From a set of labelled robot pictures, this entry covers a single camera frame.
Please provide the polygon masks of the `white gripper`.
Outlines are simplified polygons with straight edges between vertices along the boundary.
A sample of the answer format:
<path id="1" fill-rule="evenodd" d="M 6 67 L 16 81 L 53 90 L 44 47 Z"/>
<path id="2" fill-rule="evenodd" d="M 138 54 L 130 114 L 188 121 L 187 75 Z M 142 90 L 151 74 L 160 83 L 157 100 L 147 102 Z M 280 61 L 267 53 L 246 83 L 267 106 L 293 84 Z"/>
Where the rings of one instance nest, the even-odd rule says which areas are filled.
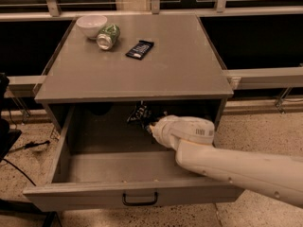
<path id="1" fill-rule="evenodd" d="M 193 116 L 168 115 L 150 125 L 153 138 L 166 148 L 178 149 L 180 141 L 211 145 L 215 126 L 206 119 Z"/>

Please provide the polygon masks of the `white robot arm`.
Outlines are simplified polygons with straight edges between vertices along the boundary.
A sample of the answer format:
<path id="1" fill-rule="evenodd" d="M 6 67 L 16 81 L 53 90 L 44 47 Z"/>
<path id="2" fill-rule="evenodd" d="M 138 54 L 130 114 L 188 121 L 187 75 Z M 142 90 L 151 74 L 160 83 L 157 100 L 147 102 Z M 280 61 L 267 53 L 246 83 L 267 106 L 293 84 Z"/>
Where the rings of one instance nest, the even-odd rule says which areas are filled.
<path id="1" fill-rule="evenodd" d="M 199 117 L 169 115 L 150 129 L 160 145 L 175 151 L 180 167 L 303 207 L 302 158 L 215 148 L 214 124 Z"/>

